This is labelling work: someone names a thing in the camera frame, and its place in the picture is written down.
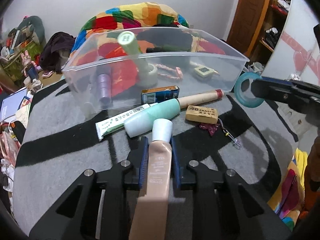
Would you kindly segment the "wooden rolling pin stick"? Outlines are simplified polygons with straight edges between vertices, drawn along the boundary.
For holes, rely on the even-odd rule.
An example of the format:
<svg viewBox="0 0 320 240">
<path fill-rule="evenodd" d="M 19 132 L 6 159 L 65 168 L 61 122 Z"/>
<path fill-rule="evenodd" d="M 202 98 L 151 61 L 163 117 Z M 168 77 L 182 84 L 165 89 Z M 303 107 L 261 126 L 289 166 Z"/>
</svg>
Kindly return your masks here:
<svg viewBox="0 0 320 240">
<path fill-rule="evenodd" d="M 184 96 L 181 98 L 178 98 L 178 102 L 180 104 L 180 108 L 184 109 L 187 108 L 190 105 L 201 105 L 203 103 L 212 102 L 215 100 L 219 100 L 224 96 L 224 92 L 220 89 L 212 90 L 209 92 L 205 92 L 202 94 L 196 94 L 191 96 Z"/>
</svg>

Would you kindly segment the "light green tube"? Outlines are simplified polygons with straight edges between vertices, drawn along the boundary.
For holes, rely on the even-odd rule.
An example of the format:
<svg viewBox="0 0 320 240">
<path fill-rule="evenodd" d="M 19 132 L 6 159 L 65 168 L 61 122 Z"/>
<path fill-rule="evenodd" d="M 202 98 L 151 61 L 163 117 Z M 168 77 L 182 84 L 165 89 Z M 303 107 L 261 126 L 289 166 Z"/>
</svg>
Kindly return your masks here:
<svg viewBox="0 0 320 240">
<path fill-rule="evenodd" d="M 140 46 L 136 40 L 136 36 L 131 31 L 123 31 L 118 35 L 118 43 L 123 48 L 127 55 L 139 55 L 142 54 Z M 148 73 L 151 71 L 150 66 L 144 59 L 135 59 L 134 62 L 138 66 L 138 70 L 141 73 Z"/>
</svg>

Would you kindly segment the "grey black blanket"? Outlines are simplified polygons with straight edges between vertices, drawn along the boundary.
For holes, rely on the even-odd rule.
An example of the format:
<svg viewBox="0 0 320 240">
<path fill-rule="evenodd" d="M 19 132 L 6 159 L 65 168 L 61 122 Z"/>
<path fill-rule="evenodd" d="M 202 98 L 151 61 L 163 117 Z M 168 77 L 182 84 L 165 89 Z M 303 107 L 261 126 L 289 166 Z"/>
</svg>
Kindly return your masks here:
<svg viewBox="0 0 320 240">
<path fill-rule="evenodd" d="M 298 144 L 289 120 L 273 101 L 247 108 L 233 93 L 209 106 L 219 111 L 223 125 L 241 147 L 223 131 L 210 135 L 181 112 L 172 120 L 180 161 L 196 160 L 220 172 L 234 169 L 269 200 Z M 138 147 L 140 138 L 128 137 L 123 129 L 98 140 L 95 124 L 112 115 L 106 111 L 86 120 L 65 81 L 35 94 L 14 175 L 13 213 L 24 233 L 84 170 L 108 170 Z"/>
</svg>

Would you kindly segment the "braided rope toy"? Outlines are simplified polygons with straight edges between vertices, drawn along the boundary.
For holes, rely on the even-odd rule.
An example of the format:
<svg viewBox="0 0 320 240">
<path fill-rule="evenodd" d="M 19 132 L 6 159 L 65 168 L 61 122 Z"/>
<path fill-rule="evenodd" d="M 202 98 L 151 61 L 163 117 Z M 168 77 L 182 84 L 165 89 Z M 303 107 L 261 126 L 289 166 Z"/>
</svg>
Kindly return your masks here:
<svg viewBox="0 0 320 240">
<path fill-rule="evenodd" d="M 171 68 L 163 64 L 154 64 L 154 66 L 158 69 L 157 75 L 159 77 L 177 81 L 183 80 L 183 73 L 179 67 Z"/>
</svg>

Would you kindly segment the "clear plastic storage box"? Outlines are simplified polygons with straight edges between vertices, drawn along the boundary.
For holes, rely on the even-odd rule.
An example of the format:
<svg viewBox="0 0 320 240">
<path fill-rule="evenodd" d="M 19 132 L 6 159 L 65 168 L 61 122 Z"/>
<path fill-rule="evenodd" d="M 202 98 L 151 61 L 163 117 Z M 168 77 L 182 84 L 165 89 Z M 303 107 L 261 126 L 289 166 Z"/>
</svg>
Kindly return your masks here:
<svg viewBox="0 0 320 240">
<path fill-rule="evenodd" d="M 86 116 L 149 103 L 143 90 L 173 86 L 179 96 L 229 92 L 248 58 L 209 33 L 179 27 L 101 31 L 76 46 L 63 68 Z"/>
</svg>

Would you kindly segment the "wooden wardrobe shelf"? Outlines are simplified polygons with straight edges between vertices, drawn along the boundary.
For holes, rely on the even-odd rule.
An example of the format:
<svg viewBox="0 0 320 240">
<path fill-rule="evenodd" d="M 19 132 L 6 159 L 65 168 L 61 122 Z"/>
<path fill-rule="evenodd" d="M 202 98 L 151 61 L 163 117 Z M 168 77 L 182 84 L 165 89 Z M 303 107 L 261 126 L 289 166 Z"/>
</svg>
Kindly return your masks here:
<svg viewBox="0 0 320 240">
<path fill-rule="evenodd" d="M 227 43 L 252 62 L 267 63 L 289 13 L 291 0 L 238 0 Z"/>
</svg>

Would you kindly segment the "red envelope packet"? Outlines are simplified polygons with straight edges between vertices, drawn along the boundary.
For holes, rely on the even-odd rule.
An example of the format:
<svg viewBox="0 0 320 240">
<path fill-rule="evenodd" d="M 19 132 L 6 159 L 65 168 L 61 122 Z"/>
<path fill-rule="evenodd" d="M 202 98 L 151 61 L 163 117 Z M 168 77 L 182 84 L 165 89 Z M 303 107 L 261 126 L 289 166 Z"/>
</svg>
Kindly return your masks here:
<svg viewBox="0 0 320 240">
<path fill-rule="evenodd" d="M 120 45 L 115 43 L 106 44 L 106 59 L 121 56 L 127 56 L 127 53 Z M 138 70 L 136 64 L 132 60 L 122 60 L 111 63 L 110 65 L 112 77 L 111 96 L 115 97 L 136 84 Z"/>
</svg>

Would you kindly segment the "purple translucent tube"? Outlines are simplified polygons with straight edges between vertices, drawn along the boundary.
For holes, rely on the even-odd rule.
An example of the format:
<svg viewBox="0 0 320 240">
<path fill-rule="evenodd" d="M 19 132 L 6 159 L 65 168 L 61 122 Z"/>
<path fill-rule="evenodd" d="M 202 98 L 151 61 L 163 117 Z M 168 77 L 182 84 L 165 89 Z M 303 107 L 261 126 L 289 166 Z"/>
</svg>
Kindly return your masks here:
<svg viewBox="0 0 320 240">
<path fill-rule="evenodd" d="M 97 77 L 97 91 L 100 103 L 108 106 L 111 102 L 111 74 L 102 73 Z"/>
</svg>

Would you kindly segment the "mahjong tile keychain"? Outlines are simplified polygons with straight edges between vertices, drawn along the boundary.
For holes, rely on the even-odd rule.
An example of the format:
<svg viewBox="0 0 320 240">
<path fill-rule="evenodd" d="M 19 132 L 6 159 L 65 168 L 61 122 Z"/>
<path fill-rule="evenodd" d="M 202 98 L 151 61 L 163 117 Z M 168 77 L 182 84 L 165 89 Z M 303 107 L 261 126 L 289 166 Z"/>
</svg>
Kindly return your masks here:
<svg viewBox="0 0 320 240">
<path fill-rule="evenodd" d="M 216 70 L 206 66 L 198 66 L 194 69 L 194 72 L 202 78 L 212 77 L 213 75 L 219 75 L 219 73 Z"/>
</svg>

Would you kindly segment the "mint green bottle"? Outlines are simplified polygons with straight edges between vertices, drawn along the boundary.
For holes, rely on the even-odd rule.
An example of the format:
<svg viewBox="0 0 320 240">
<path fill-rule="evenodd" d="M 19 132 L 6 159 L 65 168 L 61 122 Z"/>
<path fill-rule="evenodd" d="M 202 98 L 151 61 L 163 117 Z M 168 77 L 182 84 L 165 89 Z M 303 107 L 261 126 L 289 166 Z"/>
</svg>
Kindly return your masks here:
<svg viewBox="0 0 320 240">
<path fill-rule="evenodd" d="M 152 130 L 156 119 L 171 120 L 179 115 L 180 103 L 177 99 L 170 99 L 153 105 L 124 121 L 124 128 L 129 137 L 136 137 Z"/>
</svg>

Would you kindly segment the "black clothing on bed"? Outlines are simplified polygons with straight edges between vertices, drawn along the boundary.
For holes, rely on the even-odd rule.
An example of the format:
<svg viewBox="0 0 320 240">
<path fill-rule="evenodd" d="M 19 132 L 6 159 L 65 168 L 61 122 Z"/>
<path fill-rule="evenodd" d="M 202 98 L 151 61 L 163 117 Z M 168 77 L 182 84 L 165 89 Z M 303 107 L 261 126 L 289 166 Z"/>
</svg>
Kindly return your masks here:
<svg viewBox="0 0 320 240">
<path fill-rule="evenodd" d="M 140 31 L 136 39 L 146 53 L 191 51 L 193 37 L 189 33 L 170 28 Z"/>
</svg>

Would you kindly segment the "teal tape roll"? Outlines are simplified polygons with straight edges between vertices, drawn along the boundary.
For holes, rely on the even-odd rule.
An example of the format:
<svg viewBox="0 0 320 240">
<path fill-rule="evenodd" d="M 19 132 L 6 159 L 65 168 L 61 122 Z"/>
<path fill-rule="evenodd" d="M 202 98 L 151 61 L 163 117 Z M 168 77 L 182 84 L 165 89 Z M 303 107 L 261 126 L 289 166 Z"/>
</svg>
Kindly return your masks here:
<svg viewBox="0 0 320 240">
<path fill-rule="evenodd" d="M 261 79 L 260 75 L 254 72 L 246 72 L 239 76 L 234 85 L 234 95 L 245 107 L 255 108 L 264 102 L 264 99 L 257 98 L 251 92 L 251 85 L 256 79 Z"/>
</svg>

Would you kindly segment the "blue matchbox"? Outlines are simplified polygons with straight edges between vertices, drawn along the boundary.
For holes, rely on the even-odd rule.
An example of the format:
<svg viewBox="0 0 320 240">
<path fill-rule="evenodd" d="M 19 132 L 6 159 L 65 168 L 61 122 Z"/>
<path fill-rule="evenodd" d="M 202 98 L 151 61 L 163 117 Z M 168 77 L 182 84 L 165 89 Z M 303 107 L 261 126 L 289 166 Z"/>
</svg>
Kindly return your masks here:
<svg viewBox="0 0 320 240">
<path fill-rule="evenodd" d="M 180 89 L 178 86 L 158 87 L 142 90 L 142 104 L 153 104 L 178 98 Z"/>
</svg>

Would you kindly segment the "beige cosmetic tube white cap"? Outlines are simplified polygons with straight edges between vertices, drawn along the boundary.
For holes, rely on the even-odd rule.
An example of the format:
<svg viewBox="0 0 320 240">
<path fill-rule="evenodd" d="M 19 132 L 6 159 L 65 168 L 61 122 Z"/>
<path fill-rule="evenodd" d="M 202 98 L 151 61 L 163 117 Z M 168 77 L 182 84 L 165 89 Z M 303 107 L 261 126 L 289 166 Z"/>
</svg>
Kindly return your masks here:
<svg viewBox="0 0 320 240">
<path fill-rule="evenodd" d="M 172 122 L 153 122 L 146 179 L 139 193 L 129 239 L 165 239 L 172 147 Z"/>
</svg>

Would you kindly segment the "blue white book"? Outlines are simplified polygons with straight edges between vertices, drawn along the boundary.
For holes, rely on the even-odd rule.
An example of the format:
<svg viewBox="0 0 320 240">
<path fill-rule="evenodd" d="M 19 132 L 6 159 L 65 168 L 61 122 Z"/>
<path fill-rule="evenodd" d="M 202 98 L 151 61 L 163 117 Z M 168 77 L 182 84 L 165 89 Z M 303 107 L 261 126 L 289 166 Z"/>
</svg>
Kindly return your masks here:
<svg viewBox="0 0 320 240">
<path fill-rule="evenodd" d="M 25 96 L 27 96 L 27 88 L 22 88 L 16 93 L 11 94 L 2 101 L 1 104 L 1 121 L 6 120 L 15 115 Z"/>
</svg>

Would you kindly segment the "white toothpaste tube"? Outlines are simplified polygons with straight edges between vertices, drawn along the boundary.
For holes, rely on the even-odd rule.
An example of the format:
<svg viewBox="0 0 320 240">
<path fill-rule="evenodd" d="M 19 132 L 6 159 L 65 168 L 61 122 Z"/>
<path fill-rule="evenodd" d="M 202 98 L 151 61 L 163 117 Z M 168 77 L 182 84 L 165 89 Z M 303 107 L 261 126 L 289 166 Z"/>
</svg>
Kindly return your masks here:
<svg viewBox="0 0 320 240">
<path fill-rule="evenodd" d="M 111 118 L 108 118 L 106 120 L 96 122 L 95 123 L 95 128 L 98 136 L 98 140 L 102 141 L 103 138 L 111 134 L 115 131 L 118 131 L 124 127 L 124 121 L 130 118 L 131 116 L 147 109 L 150 108 L 151 106 L 156 105 L 157 103 L 152 103 L 152 104 L 144 104 L 141 106 L 138 106 L 136 108 L 133 108 L 131 110 L 125 111 L 123 113 L 120 113 L 118 115 L 115 115 Z"/>
</svg>

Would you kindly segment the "rabbit doll figure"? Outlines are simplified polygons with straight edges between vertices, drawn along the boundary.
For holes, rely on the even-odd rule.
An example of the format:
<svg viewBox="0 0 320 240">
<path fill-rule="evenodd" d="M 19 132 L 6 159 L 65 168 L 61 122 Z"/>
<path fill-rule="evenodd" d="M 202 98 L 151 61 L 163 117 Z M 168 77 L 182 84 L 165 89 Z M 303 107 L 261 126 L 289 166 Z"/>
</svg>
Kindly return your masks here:
<svg viewBox="0 0 320 240">
<path fill-rule="evenodd" d="M 25 77 L 29 77 L 31 81 L 34 79 L 39 79 L 39 74 L 37 72 L 37 64 L 31 59 L 28 51 L 25 50 L 21 53 L 23 74 Z"/>
</svg>

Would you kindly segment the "colourful patchwork quilt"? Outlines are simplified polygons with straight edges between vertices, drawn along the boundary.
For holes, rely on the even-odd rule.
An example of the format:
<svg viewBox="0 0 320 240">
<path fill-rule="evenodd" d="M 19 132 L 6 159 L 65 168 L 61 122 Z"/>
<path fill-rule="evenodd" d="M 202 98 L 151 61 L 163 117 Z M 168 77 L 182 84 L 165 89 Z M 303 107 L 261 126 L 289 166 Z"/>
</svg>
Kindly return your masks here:
<svg viewBox="0 0 320 240">
<path fill-rule="evenodd" d="M 153 2 L 120 5 L 89 19 L 81 28 L 71 50 L 71 56 L 94 33 L 140 27 L 186 27 L 187 20 L 174 9 Z"/>
</svg>

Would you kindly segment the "white tape roll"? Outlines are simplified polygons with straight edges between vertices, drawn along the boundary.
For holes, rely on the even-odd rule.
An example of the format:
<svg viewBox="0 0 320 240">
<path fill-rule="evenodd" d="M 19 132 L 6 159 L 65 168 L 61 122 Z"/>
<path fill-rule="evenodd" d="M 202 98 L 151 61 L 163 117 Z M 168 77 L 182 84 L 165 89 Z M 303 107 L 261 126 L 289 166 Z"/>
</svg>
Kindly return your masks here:
<svg viewBox="0 0 320 240">
<path fill-rule="evenodd" d="M 148 64 L 148 66 L 151 68 L 149 72 L 143 72 L 142 70 L 138 71 L 139 81 L 137 82 L 137 86 L 145 89 L 155 86 L 158 80 L 157 68 L 154 66 L 154 64 Z"/>
</svg>

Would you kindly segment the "tan eraser block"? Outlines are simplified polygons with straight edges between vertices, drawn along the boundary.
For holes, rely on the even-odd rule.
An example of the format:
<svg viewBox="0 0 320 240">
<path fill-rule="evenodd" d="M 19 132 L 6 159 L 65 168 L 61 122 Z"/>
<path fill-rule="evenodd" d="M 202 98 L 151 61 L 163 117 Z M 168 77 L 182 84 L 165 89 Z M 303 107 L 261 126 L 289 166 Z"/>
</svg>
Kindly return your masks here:
<svg viewBox="0 0 320 240">
<path fill-rule="evenodd" d="M 205 124 L 216 124 L 218 122 L 218 111 L 215 108 L 202 106 L 188 106 L 185 111 L 185 119 Z"/>
</svg>

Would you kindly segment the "grey neck pillow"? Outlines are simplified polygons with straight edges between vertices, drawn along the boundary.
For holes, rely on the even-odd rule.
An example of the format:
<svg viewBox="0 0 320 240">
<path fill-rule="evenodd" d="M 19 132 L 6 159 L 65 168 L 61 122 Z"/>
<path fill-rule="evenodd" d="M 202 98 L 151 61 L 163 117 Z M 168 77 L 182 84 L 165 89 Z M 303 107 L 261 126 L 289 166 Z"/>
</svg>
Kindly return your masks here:
<svg viewBox="0 0 320 240">
<path fill-rule="evenodd" d="M 39 16 L 25 17 L 17 29 L 25 33 L 27 38 L 31 38 L 36 44 L 43 44 L 45 33 Z"/>
</svg>

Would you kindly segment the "green basket of clutter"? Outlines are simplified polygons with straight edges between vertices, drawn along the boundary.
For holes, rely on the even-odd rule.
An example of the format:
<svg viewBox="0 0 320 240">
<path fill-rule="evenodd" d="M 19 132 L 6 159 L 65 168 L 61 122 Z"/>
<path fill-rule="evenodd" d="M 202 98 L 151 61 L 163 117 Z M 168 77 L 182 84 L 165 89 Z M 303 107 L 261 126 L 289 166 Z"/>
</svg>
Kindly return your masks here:
<svg viewBox="0 0 320 240">
<path fill-rule="evenodd" d="M 43 46 L 31 39 L 20 43 L 14 48 L 14 53 L 10 54 L 8 57 L 1 57 L 1 67 L 7 76 L 14 82 L 20 80 L 23 76 L 22 54 L 25 54 L 26 50 L 31 59 L 38 63 L 39 56 L 43 51 Z"/>
</svg>

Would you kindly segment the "dark clothes pile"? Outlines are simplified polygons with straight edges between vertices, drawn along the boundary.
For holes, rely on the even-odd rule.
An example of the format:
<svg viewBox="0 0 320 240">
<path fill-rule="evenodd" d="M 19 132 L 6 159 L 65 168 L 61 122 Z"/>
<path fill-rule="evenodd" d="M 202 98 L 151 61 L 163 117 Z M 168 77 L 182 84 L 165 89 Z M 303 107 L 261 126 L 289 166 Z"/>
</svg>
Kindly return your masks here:
<svg viewBox="0 0 320 240">
<path fill-rule="evenodd" d="M 39 65 L 43 70 L 61 73 L 60 51 L 71 52 L 74 46 L 75 38 L 65 32 L 55 33 L 44 46 L 40 55 Z"/>
</svg>

